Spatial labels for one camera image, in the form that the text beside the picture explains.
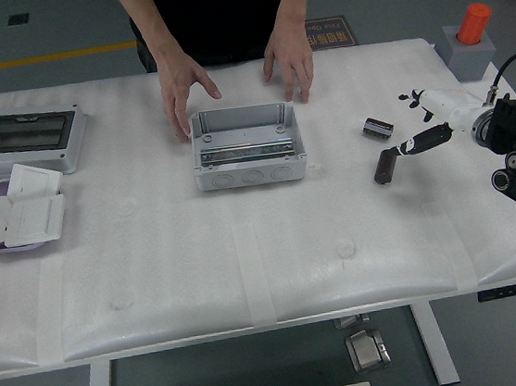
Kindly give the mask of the person's right hand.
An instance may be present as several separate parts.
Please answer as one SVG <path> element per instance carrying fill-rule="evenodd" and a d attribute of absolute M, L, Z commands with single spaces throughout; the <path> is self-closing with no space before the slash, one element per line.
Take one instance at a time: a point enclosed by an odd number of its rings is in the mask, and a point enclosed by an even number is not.
<path fill-rule="evenodd" d="M 197 83 L 208 96 L 217 100 L 221 99 L 220 90 L 205 69 L 183 51 L 162 56 L 157 67 L 160 92 L 170 127 L 181 143 L 188 143 L 191 132 L 187 102 L 191 88 Z"/>

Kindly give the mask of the person's left hand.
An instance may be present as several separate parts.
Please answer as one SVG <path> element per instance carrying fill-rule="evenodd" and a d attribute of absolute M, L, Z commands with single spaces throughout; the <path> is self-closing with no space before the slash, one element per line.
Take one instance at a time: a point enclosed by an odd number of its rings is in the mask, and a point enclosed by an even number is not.
<path fill-rule="evenodd" d="M 275 28 L 264 52 L 263 79 L 272 79 L 278 66 L 283 77 L 285 101 L 292 101 L 298 84 L 302 103 L 308 103 L 314 79 L 313 51 L 303 24 Z"/>

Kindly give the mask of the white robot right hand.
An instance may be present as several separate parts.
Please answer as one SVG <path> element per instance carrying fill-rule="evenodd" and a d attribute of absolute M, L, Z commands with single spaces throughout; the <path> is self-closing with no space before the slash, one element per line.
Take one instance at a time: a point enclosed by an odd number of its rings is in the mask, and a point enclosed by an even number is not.
<path fill-rule="evenodd" d="M 440 124 L 390 149 L 394 156 L 411 156 L 428 151 L 446 143 L 454 131 L 470 134 L 475 143 L 485 147 L 493 107 L 485 106 L 466 90 L 413 90 L 408 95 L 401 94 L 399 99 L 409 101 L 410 108 L 419 106 L 423 109 L 424 122 L 436 118 Z"/>

